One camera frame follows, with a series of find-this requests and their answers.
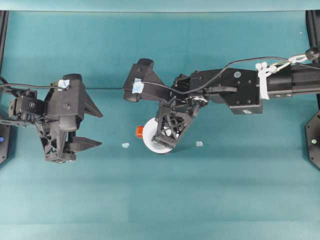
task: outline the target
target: black cable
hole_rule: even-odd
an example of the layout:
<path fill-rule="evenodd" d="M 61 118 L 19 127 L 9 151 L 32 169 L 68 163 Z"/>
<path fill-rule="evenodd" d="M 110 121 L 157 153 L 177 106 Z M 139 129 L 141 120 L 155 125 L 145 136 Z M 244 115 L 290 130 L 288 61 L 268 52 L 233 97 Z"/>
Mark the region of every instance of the black cable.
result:
<path fill-rule="evenodd" d="M 169 86 L 166 86 L 166 85 L 162 85 L 162 84 L 159 84 L 159 83 L 155 83 L 155 82 L 150 82 L 150 81 L 142 81 L 142 83 L 163 87 L 163 88 L 168 89 L 168 90 L 170 90 L 172 92 L 175 92 L 177 94 L 182 94 L 182 95 L 190 94 L 190 93 L 194 93 L 194 92 L 197 92 L 197 91 L 200 91 L 200 90 L 204 89 L 206 86 L 208 86 L 214 80 L 216 80 L 219 76 L 221 76 L 221 74 L 224 73 L 233 64 L 246 63 L 246 62 L 262 60 L 262 59 L 264 59 L 264 60 L 265 59 L 272 59 L 272 60 L 288 61 L 288 59 L 286 59 L 284 57 L 277 57 L 277 56 L 261 56 L 261 57 L 252 57 L 252 58 L 246 58 L 246 59 L 231 61 L 227 65 L 225 65 L 224 68 L 221 69 L 214 77 L 212 77 L 210 80 L 208 80 L 205 84 L 203 84 L 203 85 L 201 85 L 201 86 L 199 86 L 199 87 L 197 87 L 195 89 L 188 90 L 188 91 L 179 91 L 179 90 L 176 90 L 176 89 L 174 89 L 172 87 L 169 87 Z"/>
<path fill-rule="evenodd" d="M 320 67 L 317 67 L 317 66 L 310 66 L 310 65 L 307 65 L 307 64 L 299 63 L 299 62 L 296 62 L 295 64 L 303 66 L 303 67 L 306 67 L 306 68 L 309 68 L 309 69 L 320 70 Z"/>
<path fill-rule="evenodd" d="M 0 88 L 3 87 L 24 87 L 24 88 L 31 88 L 31 89 L 59 89 L 65 91 L 66 89 L 59 86 L 37 86 L 37 85 L 30 85 L 30 84 L 22 84 L 22 83 L 5 83 L 0 84 Z"/>

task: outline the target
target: black metal frame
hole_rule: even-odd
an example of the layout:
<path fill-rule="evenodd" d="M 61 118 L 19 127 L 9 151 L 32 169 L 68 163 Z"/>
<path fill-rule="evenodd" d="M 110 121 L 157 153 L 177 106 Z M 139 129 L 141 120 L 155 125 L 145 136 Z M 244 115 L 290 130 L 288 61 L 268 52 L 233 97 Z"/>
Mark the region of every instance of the black metal frame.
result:
<path fill-rule="evenodd" d="M 2 70 L 2 63 L 4 58 L 6 33 L 8 25 L 9 12 L 0 11 L 0 75 Z M 7 124 L 0 124 L 0 164 L 8 158 L 8 148 L 10 141 L 11 126 Z"/>

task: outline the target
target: white cable tie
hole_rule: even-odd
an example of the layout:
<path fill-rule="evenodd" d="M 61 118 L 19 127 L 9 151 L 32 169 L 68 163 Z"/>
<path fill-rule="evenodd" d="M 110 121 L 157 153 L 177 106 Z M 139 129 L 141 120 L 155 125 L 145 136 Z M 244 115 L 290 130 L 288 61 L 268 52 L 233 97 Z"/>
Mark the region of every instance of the white cable tie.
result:
<path fill-rule="evenodd" d="M 260 79 L 260 96 L 262 99 L 269 100 L 270 97 L 268 95 L 267 77 L 269 77 L 272 73 L 275 73 L 277 67 L 272 65 L 268 67 L 268 64 L 264 61 L 262 63 L 257 63 L 255 68 L 258 70 L 258 77 Z"/>

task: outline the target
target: orange cap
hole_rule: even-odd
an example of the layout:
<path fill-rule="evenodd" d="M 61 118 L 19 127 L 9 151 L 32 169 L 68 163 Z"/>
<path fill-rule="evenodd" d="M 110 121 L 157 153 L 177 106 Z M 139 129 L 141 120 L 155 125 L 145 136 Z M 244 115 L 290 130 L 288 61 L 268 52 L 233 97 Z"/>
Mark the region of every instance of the orange cap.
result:
<path fill-rule="evenodd" d="M 138 139 L 142 139 L 142 133 L 144 131 L 144 126 L 137 126 L 135 130 L 135 135 Z"/>

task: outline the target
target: teal table surface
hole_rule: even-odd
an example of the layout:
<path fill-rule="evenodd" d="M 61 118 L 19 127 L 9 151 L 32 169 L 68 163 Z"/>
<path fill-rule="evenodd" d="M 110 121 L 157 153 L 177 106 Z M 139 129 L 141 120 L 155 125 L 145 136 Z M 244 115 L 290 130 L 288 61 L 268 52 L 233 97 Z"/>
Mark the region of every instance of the teal table surface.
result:
<path fill-rule="evenodd" d="M 11 12 L 2 75 L 47 85 L 76 72 L 90 88 L 115 88 L 147 57 L 170 84 L 239 58 L 304 52 L 304 14 Z M 320 170 L 304 134 L 314 95 L 265 101 L 259 115 L 210 103 L 170 154 L 157 155 L 135 137 L 157 102 L 126 102 L 121 90 L 88 93 L 104 117 L 86 115 L 78 136 L 103 145 L 74 163 L 45 162 L 31 126 L 12 130 L 10 158 L 0 165 L 1 239 L 319 239 Z"/>

